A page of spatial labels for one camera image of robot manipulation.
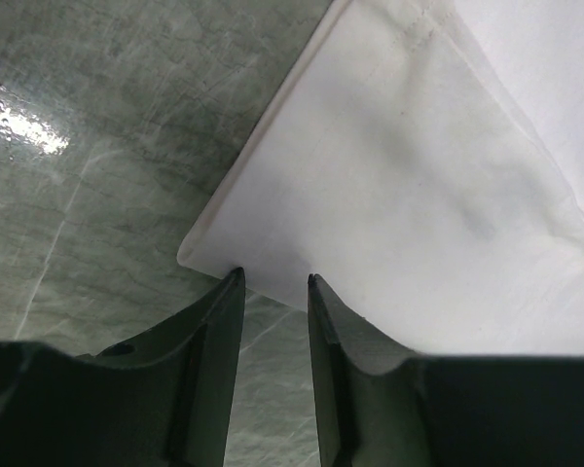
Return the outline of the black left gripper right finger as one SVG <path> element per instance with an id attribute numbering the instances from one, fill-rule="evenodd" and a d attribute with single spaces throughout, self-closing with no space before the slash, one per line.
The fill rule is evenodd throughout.
<path id="1" fill-rule="evenodd" d="M 584 357 L 415 352 L 308 280 L 324 466 L 584 466 Z"/>

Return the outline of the white t-shirt red print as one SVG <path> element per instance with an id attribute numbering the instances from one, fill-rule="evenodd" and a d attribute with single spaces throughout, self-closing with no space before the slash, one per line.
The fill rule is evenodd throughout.
<path id="1" fill-rule="evenodd" d="M 584 354 L 584 1 L 338 1 L 177 254 L 428 353 Z"/>

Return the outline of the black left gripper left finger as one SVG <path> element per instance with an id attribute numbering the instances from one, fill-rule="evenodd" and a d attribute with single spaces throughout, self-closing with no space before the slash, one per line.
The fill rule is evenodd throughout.
<path id="1" fill-rule="evenodd" d="M 0 466 L 220 466 L 245 277 L 96 355 L 0 341 Z"/>

